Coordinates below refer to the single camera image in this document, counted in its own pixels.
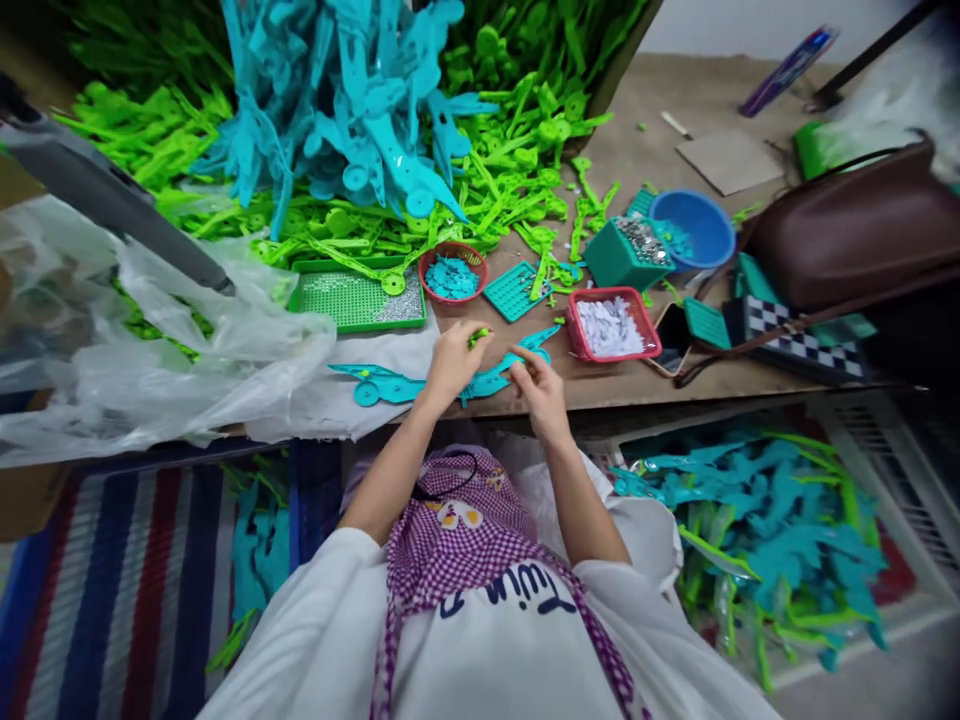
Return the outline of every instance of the wooden table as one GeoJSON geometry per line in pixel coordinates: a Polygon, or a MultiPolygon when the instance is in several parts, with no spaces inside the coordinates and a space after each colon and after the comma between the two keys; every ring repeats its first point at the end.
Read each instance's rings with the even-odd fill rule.
{"type": "MultiPolygon", "coordinates": [[[[769,69],[769,64],[746,58],[638,55],[614,98],[611,109],[615,119],[596,132],[584,152],[594,163],[588,180],[597,194],[605,193],[614,181],[623,183],[611,205],[614,212],[622,211],[629,205],[644,181],[661,189],[686,187],[704,192],[717,199],[731,215],[758,200],[769,202],[773,194],[783,187],[783,181],[720,198],[676,152],[674,148],[682,138],[659,117],[662,110],[669,110],[694,137],[712,130],[742,127],[758,141],[770,139],[781,147],[789,147],[792,134],[809,120],[801,110],[801,99],[790,95],[781,97],[753,120],[743,118],[736,112],[737,102],[750,94],[769,69]],[[645,132],[637,129],[639,122],[646,124],[645,132]]],[[[565,170],[565,182],[573,179],[572,172],[565,170]]],[[[560,260],[566,260],[567,251],[563,244],[569,242],[576,195],[565,189],[559,193],[569,198],[571,212],[565,226],[559,223],[552,225],[560,229],[554,249],[560,260]]],[[[530,261],[534,266],[538,262],[538,258],[519,237],[504,238],[500,248],[487,258],[490,279],[499,277],[521,259],[530,261]]],[[[715,288],[708,302],[719,306],[728,292],[727,288],[715,288]]],[[[650,313],[655,319],[671,301],[671,297],[661,291],[655,291],[651,296],[655,305],[650,313]]],[[[544,301],[513,324],[506,323],[483,298],[464,307],[438,306],[436,310],[441,330],[459,318],[483,320],[491,325],[496,339],[487,358],[486,367],[489,367],[499,361],[509,345],[550,327],[553,318],[562,315],[566,306],[567,296],[558,294],[555,308],[548,307],[544,301]]],[[[689,386],[677,390],[670,380],[640,361],[600,365],[572,357],[565,330],[551,338],[544,347],[553,359],[553,367],[565,380],[567,406],[570,409],[748,397],[823,388],[822,385],[772,366],[750,359],[738,359],[722,361],[707,368],[689,386]]],[[[510,391],[504,390],[492,397],[472,400],[466,409],[452,408],[448,415],[477,417],[523,412],[522,403],[510,391]]]]}

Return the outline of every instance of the red container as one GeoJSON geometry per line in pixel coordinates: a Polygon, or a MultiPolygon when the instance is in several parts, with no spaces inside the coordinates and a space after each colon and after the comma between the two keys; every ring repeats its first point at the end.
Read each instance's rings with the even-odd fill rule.
{"type": "Polygon", "coordinates": [[[420,272],[420,284],[423,285],[423,291],[441,305],[462,305],[465,302],[470,302],[482,293],[483,288],[487,285],[487,261],[483,259],[483,255],[463,243],[453,241],[444,242],[437,245],[433,250],[427,250],[427,252],[420,256],[420,264],[417,266],[417,269],[420,272]],[[427,285],[427,268],[433,265],[433,261],[436,260],[437,255],[448,258],[460,258],[469,265],[473,274],[480,278],[480,282],[477,284],[477,291],[470,297],[463,298],[462,300],[442,298],[434,293],[427,285]]]}
{"type": "Polygon", "coordinates": [[[643,298],[640,297],[640,293],[631,287],[574,290],[570,293],[570,304],[567,306],[567,330],[570,331],[570,344],[573,346],[574,354],[581,360],[588,362],[639,360],[641,358],[657,357],[657,355],[663,351],[663,348],[660,346],[660,337],[657,335],[657,330],[653,326],[653,323],[650,322],[650,316],[647,315],[647,308],[643,304],[643,298]],[[633,353],[632,355],[618,355],[617,357],[608,358],[597,357],[590,350],[590,345],[587,343],[587,333],[583,329],[583,321],[580,319],[580,313],[577,312],[577,301],[602,302],[603,300],[612,300],[618,296],[626,301],[630,316],[637,325],[637,332],[639,332],[645,340],[652,341],[656,347],[642,353],[633,353]]]}

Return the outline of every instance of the wall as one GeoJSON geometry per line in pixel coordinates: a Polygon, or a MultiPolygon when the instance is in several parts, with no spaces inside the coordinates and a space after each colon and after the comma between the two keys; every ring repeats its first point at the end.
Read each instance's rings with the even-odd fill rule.
{"type": "Polygon", "coordinates": [[[666,0],[639,52],[782,60],[820,25],[841,30],[824,56],[844,64],[918,0],[666,0]]]}

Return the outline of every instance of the checkered board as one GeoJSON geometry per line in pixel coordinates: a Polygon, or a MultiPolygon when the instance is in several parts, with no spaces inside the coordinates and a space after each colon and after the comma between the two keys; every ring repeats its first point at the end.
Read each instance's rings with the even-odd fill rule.
{"type": "MultiPolygon", "coordinates": [[[[802,315],[779,303],[744,295],[727,303],[724,317],[728,326],[732,325],[731,335],[738,336],[734,342],[739,343],[802,315]]],[[[862,383],[868,379],[867,365],[857,343],[824,347],[809,331],[784,335],[747,354],[825,384],[862,383]]]]}

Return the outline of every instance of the person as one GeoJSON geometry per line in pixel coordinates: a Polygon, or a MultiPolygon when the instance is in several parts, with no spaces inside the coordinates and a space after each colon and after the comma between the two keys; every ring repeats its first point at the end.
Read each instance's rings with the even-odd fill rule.
{"type": "Polygon", "coordinates": [[[537,543],[489,452],[427,456],[494,340],[468,347],[482,327],[440,336],[337,529],[270,601],[200,717],[778,717],[631,562],[574,442],[563,381],[539,355],[512,348],[524,362],[509,375],[546,455],[569,564],[537,543]]]}

